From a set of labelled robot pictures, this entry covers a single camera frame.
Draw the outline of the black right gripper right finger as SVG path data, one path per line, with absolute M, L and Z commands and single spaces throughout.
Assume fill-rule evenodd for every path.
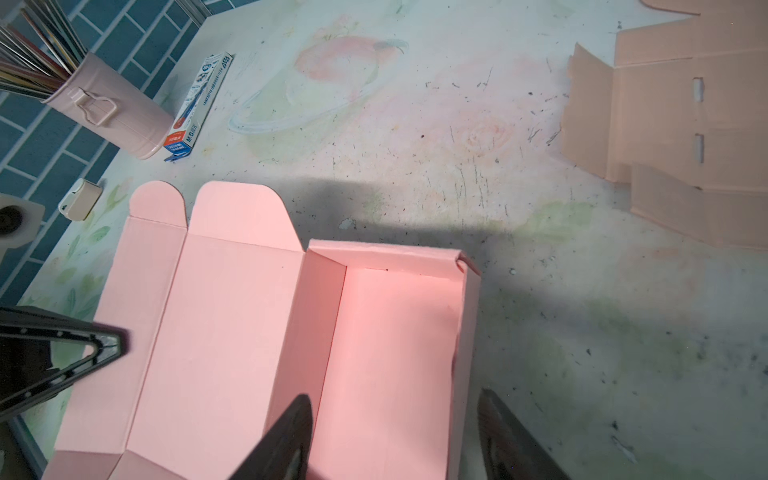
M 477 418 L 488 479 L 569 479 L 494 391 L 481 391 Z

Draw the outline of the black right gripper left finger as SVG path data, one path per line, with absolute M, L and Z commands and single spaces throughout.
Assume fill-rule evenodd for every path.
M 307 394 L 300 394 L 229 479 L 305 480 L 312 427 L 310 398 Z

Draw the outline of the pink cardboard box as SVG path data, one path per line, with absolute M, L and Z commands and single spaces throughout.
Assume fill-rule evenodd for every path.
M 459 473 L 481 275 L 461 251 L 314 240 L 279 195 L 152 181 L 95 320 L 127 353 L 76 382 L 48 479 L 225 479 L 295 398 L 312 479 Z

